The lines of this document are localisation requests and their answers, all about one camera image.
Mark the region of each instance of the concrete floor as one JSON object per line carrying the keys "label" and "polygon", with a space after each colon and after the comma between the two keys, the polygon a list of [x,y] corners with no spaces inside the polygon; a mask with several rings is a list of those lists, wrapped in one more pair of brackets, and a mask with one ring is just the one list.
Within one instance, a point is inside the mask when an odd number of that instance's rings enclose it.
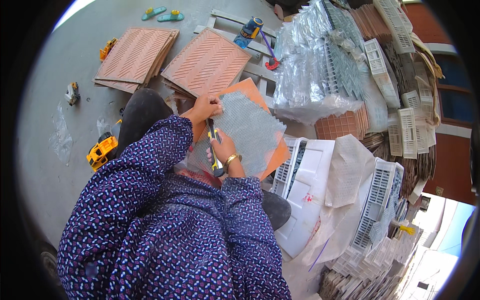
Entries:
{"label": "concrete floor", "polygon": [[[156,18],[141,20],[147,8],[158,6],[179,9],[185,19],[162,24]],[[91,82],[100,66],[98,50],[112,37],[120,38],[129,26],[178,28],[180,36],[167,56],[166,66],[193,38],[194,28],[206,25],[213,8],[244,18],[259,16],[265,26],[272,29],[282,24],[265,0],[96,0],[57,28],[46,41],[23,92],[17,132],[17,169],[27,211],[54,247],[59,244],[80,192],[93,175],[85,156],[98,138],[97,119],[102,117],[113,125],[120,117],[120,108],[131,96],[116,89],[95,87]],[[70,107],[63,95],[72,81],[78,83],[82,99]],[[149,87],[167,96],[160,78],[153,78]],[[73,138],[67,166],[48,146],[55,130],[52,116],[59,102]],[[287,134],[315,138],[313,127],[286,123]]]}

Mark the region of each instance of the woman's right hand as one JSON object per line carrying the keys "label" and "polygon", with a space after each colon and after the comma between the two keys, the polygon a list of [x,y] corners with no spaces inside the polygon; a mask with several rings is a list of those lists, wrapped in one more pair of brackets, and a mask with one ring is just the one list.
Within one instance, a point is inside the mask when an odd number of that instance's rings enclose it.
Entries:
{"label": "woman's right hand", "polygon": [[[233,143],[232,139],[219,128],[216,128],[216,130],[220,136],[221,144],[216,139],[210,139],[210,144],[215,151],[216,157],[223,165],[230,156],[236,153],[235,144]],[[207,148],[207,157],[208,161],[212,162],[212,153],[210,153],[210,148]]]}

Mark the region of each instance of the blue water bottle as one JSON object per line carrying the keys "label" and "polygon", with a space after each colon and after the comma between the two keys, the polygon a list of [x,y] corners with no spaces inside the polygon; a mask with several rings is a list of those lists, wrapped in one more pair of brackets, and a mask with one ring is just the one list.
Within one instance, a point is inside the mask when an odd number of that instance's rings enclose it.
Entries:
{"label": "blue water bottle", "polygon": [[233,42],[242,48],[246,48],[248,44],[257,36],[257,33],[263,27],[264,22],[260,18],[252,16],[250,21],[245,24],[235,37]]}

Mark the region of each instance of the pants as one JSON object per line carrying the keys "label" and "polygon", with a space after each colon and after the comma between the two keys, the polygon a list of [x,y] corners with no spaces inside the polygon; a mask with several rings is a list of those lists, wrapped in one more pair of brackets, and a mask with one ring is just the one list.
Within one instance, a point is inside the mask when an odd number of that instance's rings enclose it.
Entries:
{"label": "pants", "polygon": [[[172,109],[157,91],[141,88],[133,93],[123,111],[117,158],[128,145],[139,141],[155,122],[166,119],[172,114]],[[274,193],[263,192],[262,208],[270,219],[273,229],[277,230],[290,218],[290,204]]]}

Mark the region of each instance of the window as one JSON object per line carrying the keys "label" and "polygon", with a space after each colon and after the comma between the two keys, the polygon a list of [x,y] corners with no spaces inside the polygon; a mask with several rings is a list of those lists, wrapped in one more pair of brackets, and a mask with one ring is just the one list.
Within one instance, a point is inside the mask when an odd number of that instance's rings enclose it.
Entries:
{"label": "window", "polygon": [[435,54],[444,79],[438,79],[442,123],[471,128],[473,93],[462,61],[454,55]]}

